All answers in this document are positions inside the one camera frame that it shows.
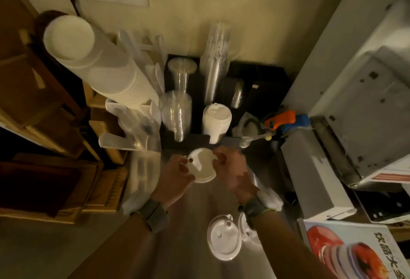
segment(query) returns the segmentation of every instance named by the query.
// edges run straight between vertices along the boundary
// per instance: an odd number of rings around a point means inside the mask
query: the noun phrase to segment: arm
[[[151,199],[168,209],[182,197],[190,184],[195,181],[183,165],[185,158],[173,155],[161,172]],[[92,255],[69,276],[76,278],[128,278],[143,253],[144,241],[150,230],[139,214],[131,215]]]
[[[245,157],[234,148],[214,150],[213,161],[217,178],[245,205],[259,188],[252,184]],[[310,252],[308,247],[289,230],[275,211],[265,211],[252,218],[260,242],[278,279],[335,279],[331,271]]]

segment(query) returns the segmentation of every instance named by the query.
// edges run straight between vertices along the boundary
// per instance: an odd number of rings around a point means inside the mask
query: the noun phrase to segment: orange object
[[[271,118],[268,118],[263,123],[265,126],[270,127],[273,130],[276,130],[280,125],[293,124],[295,121],[296,121],[296,113],[295,111],[291,110],[291,111],[280,113],[279,115],[273,116]]]

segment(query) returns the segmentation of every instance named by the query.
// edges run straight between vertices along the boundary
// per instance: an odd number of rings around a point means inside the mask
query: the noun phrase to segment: white plastic lid
[[[253,250],[260,250],[262,248],[257,232],[249,227],[243,212],[239,215],[238,227],[242,241],[245,242],[245,246]]]
[[[168,62],[168,68],[172,73],[192,74],[197,67],[196,62],[189,58],[176,57]]]
[[[209,249],[218,260],[230,261],[241,250],[241,235],[230,214],[219,215],[212,220],[207,238]]]
[[[67,15],[54,19],[44,31],[44,46],[55,58],[81,60],[93,49],[95,36],[81,17]]]
[[[195,176],[196,183],[206,183],[216,177],[217,173],[212,166],[212,161],[217,157],[210,149],[200,147],[192,151],[187,158],[189,173]]]
[[[213,103],[204,110],[205,118],[214,122],[229,122],[232,120],[232,113],[229,108],[219,103]]]

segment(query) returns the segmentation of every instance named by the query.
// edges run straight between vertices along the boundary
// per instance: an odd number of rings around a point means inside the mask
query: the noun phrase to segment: blue object
[[[288,132],[292,128],[310,126],[310,118],[307,114],[296,115],[296,121],[293,124],[283,124],[279,126],[279,130],[283,133]]]

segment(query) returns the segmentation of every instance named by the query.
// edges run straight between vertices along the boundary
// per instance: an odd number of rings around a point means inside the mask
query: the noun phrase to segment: forearm
[[[150,234],[143,218],[127,219],[92,255],[69,276],[76,278],[128,278],[144,240]]]
[[[278,279],[336,279],[277,213],[265,211],[254,217],[252,223]]]

